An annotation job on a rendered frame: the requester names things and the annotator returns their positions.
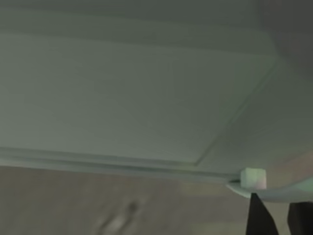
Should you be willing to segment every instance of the floor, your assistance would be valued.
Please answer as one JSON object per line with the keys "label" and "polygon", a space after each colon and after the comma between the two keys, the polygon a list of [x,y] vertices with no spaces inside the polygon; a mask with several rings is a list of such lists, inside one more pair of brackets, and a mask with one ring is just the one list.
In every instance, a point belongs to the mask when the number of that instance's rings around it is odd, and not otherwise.
{"label": "floor", "polygon": [[[310,175],[311,156],[269,169],[270,187]],[[0,189],[1,235],[245,234],[248,200],[223,185],[1,167]],[[289,234],[288,205],[266,205]]]}

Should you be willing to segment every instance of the brown floor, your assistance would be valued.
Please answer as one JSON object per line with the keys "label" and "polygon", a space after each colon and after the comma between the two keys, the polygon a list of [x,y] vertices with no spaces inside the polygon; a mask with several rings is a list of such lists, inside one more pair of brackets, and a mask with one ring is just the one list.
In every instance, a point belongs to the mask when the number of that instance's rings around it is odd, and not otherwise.
{"label": "brown floor", "polygon": [[[270,186],[309,175],[303,159],[270,169]],[[289,234],[288,205],[267,207]],[[1,235],[244,235],[247,209],[223,185],[0,168]]]}

